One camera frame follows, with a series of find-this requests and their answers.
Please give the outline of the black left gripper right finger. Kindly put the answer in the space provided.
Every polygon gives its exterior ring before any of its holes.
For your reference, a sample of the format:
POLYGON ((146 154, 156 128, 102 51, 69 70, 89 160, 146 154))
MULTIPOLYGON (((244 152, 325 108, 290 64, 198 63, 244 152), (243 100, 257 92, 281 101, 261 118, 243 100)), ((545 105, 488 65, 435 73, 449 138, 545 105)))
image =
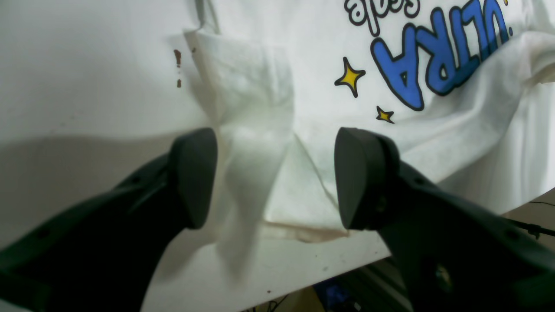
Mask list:
POLYGON ((441 190, 396 144, 358 128, 334 144, 342 224, 376 231, 415 312, 552 312, 554 253, 495 215, 441 190))

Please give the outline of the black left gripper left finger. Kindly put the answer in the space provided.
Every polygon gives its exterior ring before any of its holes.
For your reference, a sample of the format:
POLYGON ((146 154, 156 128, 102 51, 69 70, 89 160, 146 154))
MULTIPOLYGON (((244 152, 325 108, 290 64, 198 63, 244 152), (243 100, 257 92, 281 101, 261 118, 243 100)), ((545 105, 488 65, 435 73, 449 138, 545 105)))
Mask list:
POLYGON ((1 251, 1 299, 32 312, 138 312, 168 244, 206 223, 218 160, 212 128, 179 136, 108 192, 1 251))

